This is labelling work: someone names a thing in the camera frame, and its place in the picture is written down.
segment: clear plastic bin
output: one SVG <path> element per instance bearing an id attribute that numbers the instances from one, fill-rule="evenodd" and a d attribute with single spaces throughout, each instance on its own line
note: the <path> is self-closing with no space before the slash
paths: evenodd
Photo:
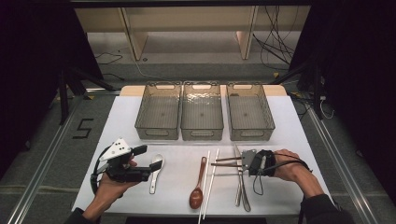
<path id="1" fill-rule="evenodd" d="M 221 140 L 223 129 L 219 83 L 185 82 L 181 116 L 183 140 Z"/>
<path id="2" fill-rule="evenodd" d="M 227 84 L 230 138 L 233 141 L 268 141 L 275 129 L 262 84 Z"/>
<path id="3" fill-rule="evenodd" d="M 178 139 L 180 94 L 180 82 L 149 82 L 146 85 L 134 125 L 140 139 Z"/>

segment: metal tool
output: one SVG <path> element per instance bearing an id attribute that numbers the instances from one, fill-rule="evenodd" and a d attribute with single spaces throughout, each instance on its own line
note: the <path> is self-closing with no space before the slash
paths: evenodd
<path id="1" fill-rule="evenodd" d="M 250 164 L 252 163 L 254 157 L 256 156 L 256 150 L 249 150 L 244 151 L 241 153 L 238 149 L 238 146 L 234 146 L 234 155 L 233 158 L 224 158 L 224 159 L 217 159 L 216 161 L 232 161 L 236 160 L 236 162 L 229 162 L 229 163 L 211 163 L 213 166 L 226 166 L 226 167 L 237 167 L 238 168 L 238 175 L 239 175 L 239 184 L 238 190 L 236 193 L 235 199 L 235 206 L 239 206 L 241 198 L 244 204 L 244 208 L 247 212 L 250 211 L 250 204 L 248 202 L 248 196 L 245 191 L 245 183 L 243 178 L 243 173 L 245 170 L 250 168 Z"/>
<path id="2" fill-rule="evenodd" d="M 241 152 L 238 147 L 235 145 L 233 148 L 235 152 L 235 157 L 242 157 Z M 244 182 L 244 170 L 242 168 L 242 161 L 236 160 L 236 164 L 238 164 L 238 175 L 239 175 L 239 187 L 237 195 L 242 195 L 242 203 L 244 204 L 244 208 L 247 212 L 250 212 L 250 204 L 248 203 L 248 196 L 245 190 L 245 182 Z"/>
<path id="3" fill-rule="evenodd" d="M 157 162 L 157 161 L 162 161 L 161 168 L 157 171 L 154 171 L 152 173 L 152 179 L 151 179 L 151 185 L 149 187 L 149 193 L 154 194 L 155 193 L 155 186 L 157 185 L 157 176 L 160 173 L 161 169 L 163 168 L 163 165 L 165 164 L 165 158 L 161 154 L 157 154 L 152 158 L 152 163 Z"/>

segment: cable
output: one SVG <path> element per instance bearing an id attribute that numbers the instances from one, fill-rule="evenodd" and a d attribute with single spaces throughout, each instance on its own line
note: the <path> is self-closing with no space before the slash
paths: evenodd
<path id="1" fill-rule="evenodd" d="M 140 70 L 139 64 L 136 62 L 136 60 L 134 60 L 134 64 L 136 64 L 137 70 L 139 71 L 139 73 L 142 77 L 153 77 L 153 78 L 158 78 L 160 80 L 165 80 L 165 81 L 175 81 L 173 79 L 168 79 L 168 78 L 163 78 L 163 77 L 155 77 L 155 76 L 149 76 L 149 75 L 143 74 L 143 72 Z"/>
<path id="2" fill-rule="evenodd" d="M 96 194 L 96 191 L 98 190 L 97 183 L 98 183 L 98 176 L 99 176 L 99 174 L 98 174 L 97 172 L 98 172 L 98 167 L 99 167 L 99 163 L 100 163 L 100 160 L 99 160 L 99 159 L 107 152 L 107 150 L 108 150 L 110 147 L 106 147 L 106 148 L 102 151 L 102 153 L 99 155 L 98 159 L 96 160 L 96 164 L 95 164 L 95 166 L 94 166 L 94 168 L 93 168 L 93 173 L 91 174 L 91 179 L 90 179 L 90 182 L 91 182 L 91 189 L 92 189 L 93 194 Z"/>
<path id="3" fill-rule="evenodd" d="M 291 25 L 291 28 L 290 28 L 289 32 L 283 38 L 280 36 L 279 29 L 278 29 L 278 15 L 279 15 L 279 12 L 280 12 L 280 7 L 279 6 L 275 7 L 275 10 L 273 11 L 272 15 L 270 15 L 270 12 L 268 11 L 267 7 L 265 7 L 265 12 L 266 12 L 266 14 L 268 16 L 268 19 L 271 22 L 270 34 L 266 37 L 265 41 L 261 41 L 259 38 L 257 38 L 257 36 L 255 36 L 255 34 L 253 34 L 253 37 L 256 39 L 256 41 L 259 43 L 259 45 L 262 47 L 262 51 L 261 51 L 261 55 L 260 55 L 262 64 L 265 67 L 272 68 L 272 69 L 289 70 L 289 69 L 275 68 L 275 67 L 272 67 L 272 66 L 269 66 L 269 65 L 265 64 L 265 62 L 263 61 L 263 58 L 262 58 L 262 53 L 263 53 L 264 49 L 267 51 L 267 62 L 269 62 L 269 57 L 268 56 L 269 56 L 269 53 L 271 53 L 272 55 L 276 56 L 279 60 L 281 60 L 283 63 L 290 64 L 288 62 L 288 60 L 287 60 L 286 54 L 290 58 L 292 58 L 292 54 L 294 52 L 294 49 L 288 47 L 283 40 L 285 40 L 289 36 L 289 34 L 291 33 L 291 31 L 293 29 L 293 26 L 294 26 L 295 22 L 297 21 L 299 8 L 297 7 L 296 15 L 294 17 L 294 21 L 293 21 L 293 23 Z M 267 43 L 269 38 L 270 38 L 270 36 L 273 38 L 273 44 L 272 45 Z M 276 53 L 274 53 L 272 51 L 272 49 L 275 49 L 275 50 L 279 51 L 282 54 L 282 57 L 277 55 Z"/>
<path id="4" fill-rule="evenodd" d="M 301 105 L 303 105 L 304 107 L 304 112 L 303 113 L 297 113 L 298 116 L 300 117 L 300 120 L 302 120 L 304 118 L 304 116 L 307 114 L 308 109 L 310 108 L 311 105 L 314 104 L 314 100 L 312 99 L 306 99 L 303 97 L 299 97 L 296 94 L 292 93 L 292 92 L 287 92 L 288 96 L 290 97 L 290 99 L 293 102 L 297 102 L 300 103 Z"/>
<path id="5" fill-rule="evenodd" d="M 96 56 L 95 59 L 100 58 L 100 57 L 102 57 L 102 56 L 105 55 L 105 54 L 108 54 L 108 55 L 111 55 L 111 56 L 117 56 L 117 57 L 119 57 L 119 58 L 117 58 L 117 59 L 115 59 L 115 60 L 113 60 L 113 61 L 110 61 L 110 62 L 108 62 L 108 63 L 99 63 L 99 64 L 110 64 L 110 63 L 114 63 L 114 62 L 116 62 L 116 61 L 118 61 L 119 59 L 122 58 L 122 55 L 120 55 L 120 54 L 112 54 L 112 53 L 108 53 L 108 52 L 103 52 L 103 53 L 99 54 L 98 56 Z"/>
<path id="6" fill-rule="evenodd" d="M 119 78 L 120 80 L 125 81 L 125 78 L 116 76 L 116 75 L 114 75 L 114 74 L 112 74 L 112 73 L 104 73 L 104 74 L 102 74 L 102 75 L 103 75 L 103 76 L 113 76 L 113 77 L 117 77 L 117 78 Z"/>
<path id="7" fill-rule="evenodd" d="M 275 170 L 276 168 L 278 168 L 278 167 L 280 167 L 280 166 L 284 166 L 284 165 L 291 164 L 291 163 L 300 163 L 303 167 L 305 167 L 309 172 L 312 173 L 312 170 L 309 169 L 309 167 L 308 167 L 308 165 L 305 163 L 305 161 L 301 160 L 300 158 L 293 157 L 293 156 L 286 155 L 286 154 L 279 154 L 279 153 L 272 153 L 272 155 L 273 155 L 273 156 L 285 156 L 285 157 L 290 157 L 290 158 L 295 159 L 295 161 L 283 161 L 283 162 L 281 162 L 281 163 L 276 163 L 275 165 L 271 165 L 271 166 L 266 167 L 266 168 L 264 168 L 264 169 L 260 169 L 260 170 L 257 172 L 256 177 L 254 178 L 254 181 L 253 181 L 253 191 L 254 191 L 256 194 L 258 194 L 258 195 L 263 195 L 263 194 L 264 194 L 263 188 L 262 188 L 262 174 L 264 174 L 266 171 Z M 258 177 L 259 180 L 260 180 L 261 192 L 257 192 L 257 191 L 256 191 L 256 187 L 255 187 L 255 186 L 256 186 L 257 177 Z"/>
<path id="8" fill-rule="evenodd" d="M 332 117 L 334 117 L 334 110 L 332 111 L 332 115 L 329 116 L 329 117 L 327 117 L 326 113 L 323 111 L 323 108 L 322 108 L 323 101 L 324 101 L 324 100 L 321 100 L 321 101 L 320 101 L 320 110 L 321 110 L 323 116 L 324 116 L 326 119 L 332 119 Z"/>

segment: white spoon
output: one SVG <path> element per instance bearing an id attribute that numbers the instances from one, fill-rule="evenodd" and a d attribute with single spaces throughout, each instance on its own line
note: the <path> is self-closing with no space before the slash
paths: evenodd
<path id="1" fill-rule="evenodd" d="M 163 164 L 161 165 L 161 168 L 159 170 L 154 171 L 154 173 L 152 173 L 151 185 L 149 187 L 150 194 L 155 193 L 155 185 L 157 183 L 157 176 L 160 173 L 161 169 L 163 168 L 163 165 L 165 164 L 165 158 L 163 157 L 163 155 L 157 154 L 152 158 L 152 163 L 154 163 L 156 161 L 163 161 Z"/>

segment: human hand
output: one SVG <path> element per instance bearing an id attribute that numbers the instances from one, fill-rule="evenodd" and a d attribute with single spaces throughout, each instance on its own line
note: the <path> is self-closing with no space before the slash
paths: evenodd
<path id="1" fill-rule="evenodd" d="M 300 159 L 298 154 L 287 149 L 274 151 L 274 154 L 277 154 L 276 164 L 284 161 L 296 161 Z M 274 176 L 283 180 L 295 182 L 303 191 L 305 198 L 310 198 L 324 193 L 317 178 L 299 162 L 293 162 L 277 167 Z"/>
<path id="2" fill-rule="evenodd" d="M 129 160 L 131 166 L 136 166 L 137 163 L 133 161 L 134 156 Z M 106 173 L 102 174 L 102 179 L 99 181 L 99 188 L 96 191 L 95 197 L 91 204 L 82 214 L 88 220 L 94 222 L 113 204 L 128 188 L 137 185 L 139 182 L 120 183 L 113 181 Z"/>
<path id="3" fill-rule="evenodd" d="M 280 164 L 285 161 L 297 161 L 298 159 L 300 159 L 297 153 L 291 152 L 285 148 L 274 151 L 274 155 L 276 158 L 276 164 Z M 277 167 L 274 176 L 279 177 L 283 180 L 296 182 L 298 175 L 306 172 L 310 173 L 299 162 L 293 162 Z"/>

